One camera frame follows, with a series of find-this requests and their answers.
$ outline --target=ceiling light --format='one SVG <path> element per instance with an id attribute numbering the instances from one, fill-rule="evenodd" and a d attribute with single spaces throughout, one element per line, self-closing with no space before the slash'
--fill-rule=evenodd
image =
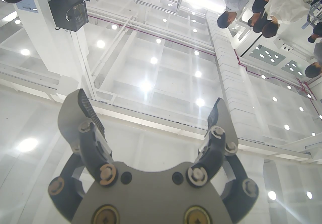
<path id="1" fill-rule="evenodd" d="M 309 199 L 312 199 L 312 197 L 313 197 L 313 196 L 312 196 L 312 193 L 311 193 L 311 192 L 309 192 L 309 191 L 308 191 L 308 192 L 306 192 L 306 196 L 307 196 Z"/>
<path id="2" fill-rule="evenodd" d="M 198 98 L 196 100 L 196 104 L 199 106 L 199 107 L 202 107 L 204 104 L 205 104 L 205 101 L 202 99 L 202 98 Z"/>
<path id="3" fill-rule="evenodd" d="M 33 150 L 37 144 L 38 144 L 38 141 L 36 139 L 27 138 L 17 146 L 17 150 L 19 150 L 20 152 L 28 152 Z"/>
<path id="4" fill-rule="evenodd" d="M 105 42 L 103 40 L 98 40 L 96 45 L 98 48 L 102 49 L 105 46 Z"/>
<path id="5" fill-rule="evenodd" d="M 17 12 L 14 11 L 11 14 L 7 15 L 6 17 L 4 17 L 3 21 L 10 22 L 10 21 L 14 20 L 17 16 L 18 16 Z"/>
<path id="6" fill-rule="evenodd" d="M 151 83 L 148 81 L 142 82 L 140 87 L 143 92 L 148 92 L 152 89 Z"/>
<path id="7" fill-rule="evenodd" d="M 201 77 L 201 72 L 200 71 L 197 71 L 195 74 L 194 74 L 197 78 Z"/>
<path id="8" fill-rule="evenodd" d="M 152 57 L 152 58 L 151 58 L 151 60 L 150 60 L 150 62 L 151 62 L 152 64 L 156 64 L 156 63 L 158 62 L 158 59 L 157 59 L 157 58 L 155 58 L 155 57 Z"/>
<path id="9" fill-rule="evenodd" d="M 276 199 L 276 193 L 274 191 L 268 192 L 268 197 L 272 200 Z"/>
<path id="10" fill-rule="evenodd" d="M 30 51 L 28 49 L 23 49 L 21 50 L 21 54 L 27 56 L 30 54 Z"/>

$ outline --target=white structure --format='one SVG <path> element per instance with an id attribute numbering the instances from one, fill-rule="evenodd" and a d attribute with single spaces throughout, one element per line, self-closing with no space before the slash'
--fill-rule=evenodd
<path id="1" fill-rule="evenodd" d="M 314 61 L 306 20 L 265 39 L 245 23 L 251 2 L 222 30 L 223 0 L 184 0 L 178 15 L 134 0 L 91 0 L 89 23 L 70 32 L 54 29 L 47 0 L 35 3 L 39 13 L 0 2 L 1 224 L 66 223 L 47 187 L 71 154 L 57 115 L 77 88 L 101 114 L 114 160 L 145 171 L 193 161 L 222 97 L 238 156 L 260 188 L 241 223 L 320 223 L 322 78 L 304 75 Z M 82 181 L 89 188 L 86 171 Z M 219 193 L 225 181 L 220 171 Z"/>

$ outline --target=screw head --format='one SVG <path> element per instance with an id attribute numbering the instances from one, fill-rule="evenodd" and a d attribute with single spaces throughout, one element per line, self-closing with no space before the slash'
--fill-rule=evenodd
<path id="1" fill-rule="evenodd" d="M 243 181 L 243 190 L 250 197 L 256 197 L 258 193 L 257 184 L 252 179 L 245 179 Z"/>
<path id="2" fill-rule="evenodd" d="M 132 174 L 128 171 L 123 172 L 121 175 L 121 183 L 129 184 L 132 181 Z"/>
<path id="3" fill-rule="evenodd" d="M 57 195 L 57 194 L 59 194 L 62 191 L 62 189 L 64 188 L 64 185 L 65 185 L 64 179 L 61 178 L 61 177 L 56 177 L 49 184 L 49 186 L 48 186 L 48 193 L 51 196 Z"/>
<path id="4" fill-rule="evenodd" d="M 194 168 L 192 171 L 192 177 L 195 180 L 202 180 L 205 176 L 204 176 L 204 173 L 199 168 Z"/>
<path id="5" fill-rule="evenodd" d="M 180 185 L 183 183 L 183 175 L 180 172 L 175 172 L 172 174 L 172 180 L 176 185 Z"/>
<path id="6" fill-rule="evenodd" d="M 117 170 L 113 164 L 104 164 L 100 168 L 100 185 L 108 186 L 113 184 L 117 178 Z"/>
<path id="7" fill-rule="evenodd" d="M 234 154 L 234 153 L 237 153 L 238 149 L 237 149 L 237 146 L 234 142 L 228 142 L 225 146 L 225 150 L 229 153 Z"/>
<path id="8" fill-rule="evenodd" d="M 119 214 L 112 206 L 102 206 L 93 215 L 93 224 L 118 224 Z"/>
<path id="9" fill-rule="evenodd" d="M 210 224 L 208 213 L 201 207 L 194 206 L 189 208 L 184 215 L 185 224 Z"/>

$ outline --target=bolt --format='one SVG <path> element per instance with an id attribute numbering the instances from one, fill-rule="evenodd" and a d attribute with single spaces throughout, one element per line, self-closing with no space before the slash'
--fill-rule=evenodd
<path id="1" fill-rule="evenodd" d="M 252 179 L 246 179 L 243 182 L 243 189 L 250 197 L 256 197 L 257 185 Z"/>
<path id="2" fill-rule="evenodd" d="M 234 142 L 228 142 L 226 144 L 226 150 L 230 153 L 235 153 L 237 152 L 237 147 L 236 144 Z"/>
<path id="3" fill-rule="evenodd" d="M 199 168 L 194 168 L 192 171 L 192 178 L 195 181 L 203 180 L 204 179 L 204 173 Z"/>
<path id="4" fill-rule="evenodd" d="M 100 177 L 102 180 L 109 180 L 112 177 L 112 170 L 109 167 L 103 169 Z"/>
<path id="5" fill-rule="evenodd" d="M 210 129 L 211 133 L 213 134 L 214 137 L 221 139 L 222 135 L 225 133 L 224 129 L 222 129 L 219 126 L 213 126 Z"/>
<path id="6" fill-rule="evenodd" d="M 79 125 L 78 130 L 80 132 L 88 132 L 90 130 L 90 123 L 88 121 L 82 122 Z"/>

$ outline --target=machine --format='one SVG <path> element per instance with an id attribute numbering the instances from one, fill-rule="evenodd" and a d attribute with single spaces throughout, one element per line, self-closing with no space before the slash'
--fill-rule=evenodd
<path id="1" fill-rule="evenodd" d="M 48 193 L 73 224 L 232 224 L 258 198 L 257 184 L 236 155 L 238 138 L 221 98 L 208 117 L 196 161 L 166 171 L 139 171 L 114 162 L 104 127 L 82 89 L 66 97 L 58 127 L 73 154 Z M 222 166 L 230 181 L 219 195 L 210 180 Z M 95 179 L 86 194 L 79 180 L 85 167 Z"/>

